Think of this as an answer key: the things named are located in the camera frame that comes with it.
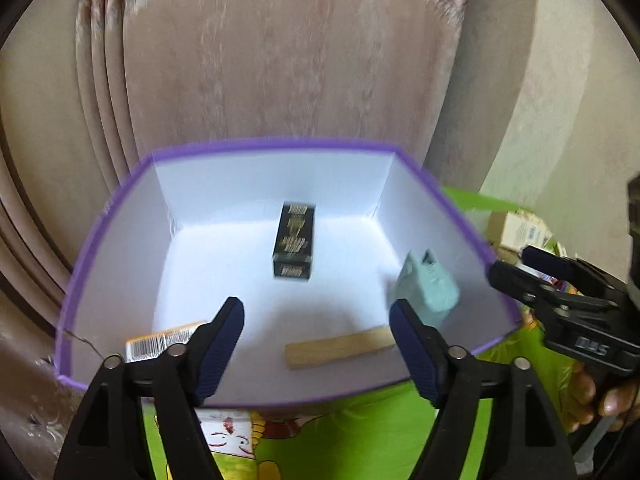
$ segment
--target metal screw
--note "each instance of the metal screw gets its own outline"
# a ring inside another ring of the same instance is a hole
[[[513,364],[515,364],[520,370],[529,370],[529,368],[531,368],[531,363],[524,357],[516,357],[513,360]]]
[[[452,346],[449,348],[449,355],[454,359],[462,359],[466,357],[466,350],[462,346]]]
[[[105,368],[108,368],[109,370],[113,370],[114,368],[117,368],[118,366],[120,366],[121,362],[122,362],[122,357],[120,357],[119,355],[110,355],[104,360],[104,363],[102,364],[102,366],[104,366]]]
[[[183,343],[175,343],[172,344],[171,346],[169,346],[169,348],[166,350],[166,352],[171,356],[171,357],[180,357],[182,354],[184,354],[187,351],[187,347],[183,344]]]

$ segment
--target cable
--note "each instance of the cable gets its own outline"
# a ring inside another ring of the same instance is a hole
[[[611,458],[613,457],[614,453],[618,449],[618,446],[620,445],[620,442],[622,441],[622,437],[625,434],[626,425],[628,424],[629,419],[631,418],[631,412],[633,411],[634,403],[636,402],[636,399],[638,398],[638,394],[640,394],[640,381],[638,381],[638,384],[636,384],[636,391],[634,393],[634,396],[632,397],[633,402],[631,403],[631,408],[629,408],[629,411],[626,412],[625,420],[622,423],[622,429],[618,433],[618,438],[613,443],[613,447],[611,448],[611,451],[609,451],[609,454],[607,455],[606,459],[604,459],[604,462],[602,462],[602,465],[600,466],[600,468],[593,475],[593,480],[598,480],[598,478],[600,478],[600,475],[603,473],[603,471],[607,467],[607,465],[609,465],[609,461],[611,460]]]
[[[101,360],[104,361],[104,356],[100,352],[98,352],[98,349],[95,347],[95,345],[91,341],[89,341],[88,339],[84,339],[83,337],[80,337],[79,335],[74,334],[68,328],[63,328],[62,332],[64,332],[69,337],[73,337],[74,339],[77,339],[78,341],[81,341],[81,342],[86,343],[87,345],[89,345],[91,350],[93,350],[96,354],[98,354],[98,357]]]

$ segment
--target black product box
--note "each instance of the black product box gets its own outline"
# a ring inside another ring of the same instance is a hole
[[[285,204],[273,248],[273,275],[308,280],[314,238],[315,206]]]

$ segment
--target green tablecloth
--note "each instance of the green tablecloth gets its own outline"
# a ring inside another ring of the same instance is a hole
[[[474,193],[446,191],[465,211],[518,208],[515,204]],[[517,356],[529,358],[558,409],[559,392],[568,380],[572,361],[544,348],[541,337],[541,330],[530,324],[480,358],[504,363]],[[460,477],[463,480],[475,479],[478,474],[490,412],[491,400],[482,400]],[[292,416],[289,420],[270,422],[279,428],[293,429],[288,438],[282,438],[281,434],[273,438],[264,421],[254,414],[255,459],[219,452],[213,453],[213,457],[225,480],[405,480],[420,455],[435,417],[436,411],[418,396],[413,383],[403,383],[336,401],[328,415],[313,420],[296,420]],[[145,424],[156,478],[164,480],[170,474],[151,405],[145,406]]]

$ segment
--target light blue plastic object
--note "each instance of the light blue plastic object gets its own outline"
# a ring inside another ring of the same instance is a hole
[[[453,276],[427,250],[422,257],[410,251],[396,284],[389,293],[389,304],[406,299],[420,321],[439,328],[460,300]]]

